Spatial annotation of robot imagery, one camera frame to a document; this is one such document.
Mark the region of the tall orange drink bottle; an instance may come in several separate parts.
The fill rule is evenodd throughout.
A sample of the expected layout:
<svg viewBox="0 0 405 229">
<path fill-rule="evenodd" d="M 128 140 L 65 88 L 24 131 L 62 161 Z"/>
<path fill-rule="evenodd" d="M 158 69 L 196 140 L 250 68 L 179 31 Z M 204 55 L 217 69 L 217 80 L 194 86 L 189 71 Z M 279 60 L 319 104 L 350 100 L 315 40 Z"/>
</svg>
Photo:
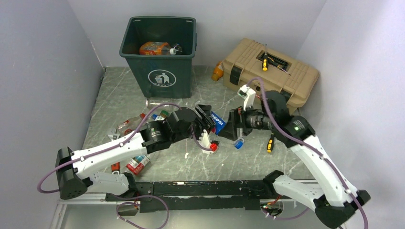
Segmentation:
<svg viewBox="0 0 405 229">
<path fill-rule="evenodd" d="M 147 42 L 139 48 L 140 55 L 176 55 L 177 52 L 167 42 Z"/>
</svg>

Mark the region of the clear bottle red cap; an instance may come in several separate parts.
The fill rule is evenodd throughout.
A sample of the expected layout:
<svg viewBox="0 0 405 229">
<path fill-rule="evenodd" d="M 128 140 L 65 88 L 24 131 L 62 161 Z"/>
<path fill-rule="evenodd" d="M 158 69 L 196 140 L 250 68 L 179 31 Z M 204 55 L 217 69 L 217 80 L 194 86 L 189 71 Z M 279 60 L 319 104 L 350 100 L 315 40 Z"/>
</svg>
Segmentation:
<svg viewBox="0 0 405 229">
<path fill-rule="evenodd" d="M 139 175 L 145 166 L 150 162 L 147 155 L 133 157 L 126 164 L 126 168 L 134 175 Z"/>
</svg>

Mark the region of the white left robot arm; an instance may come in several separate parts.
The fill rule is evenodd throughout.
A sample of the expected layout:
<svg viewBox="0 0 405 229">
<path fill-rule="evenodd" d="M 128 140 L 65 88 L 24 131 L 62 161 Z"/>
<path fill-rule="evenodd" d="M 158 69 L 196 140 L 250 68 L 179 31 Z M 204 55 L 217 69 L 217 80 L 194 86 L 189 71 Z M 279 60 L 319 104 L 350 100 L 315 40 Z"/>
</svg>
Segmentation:
<svg viewBox="0 0 405 229">
<path fill-rule="evenodd" d="M 73 199 L 86 192 L 109 193 L 132 200 L 139 194 L 130 173 L 101 173 L 104 167 L 136 156 L 168 149 L 172 144 L 194 138 L 206 150 L 211 149 L 209 132 L 215 127 L 210 105 L 198 104 L 194 109 L 181 107 L 162 121 L 143 120 L 140 128 L 117 140 L 90 149 L 58 151 L 56 176 L 59 195 Z"/>
</svg>

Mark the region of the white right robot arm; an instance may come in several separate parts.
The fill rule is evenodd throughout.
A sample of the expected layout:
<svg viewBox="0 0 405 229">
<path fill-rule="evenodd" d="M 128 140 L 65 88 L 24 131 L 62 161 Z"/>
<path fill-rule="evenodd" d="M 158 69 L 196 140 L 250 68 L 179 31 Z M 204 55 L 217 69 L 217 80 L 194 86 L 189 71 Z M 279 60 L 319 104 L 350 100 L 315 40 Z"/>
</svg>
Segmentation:
<svg viewBox="0 0 405 229">
<path fill-rule="evenodd" d="M 230 111 L 219 136 L 236 140 L 238 129 L 246 135 L 254 129 L 270 130 L 272 136 L 305 164 L 317 182 L 312 187 L 275 170 L 263 179 L 264 194 L 269 198 L 282 195 L 296 200 L 314 211 L 318 219 L 331 229 L 339 228 L 359 211 L 364 227 L 368 228 L 369 221 L 363 206 L 371 198 L 369 193 L 357 189 L 344 177 L 308 121 L 289 113 L 284 96 L 276 91 L 264 92 L 261 109 L 254 109 L 256 92 L 253 89 L 244 86 L 238 94 L 244 104 Z"/>
</svg>

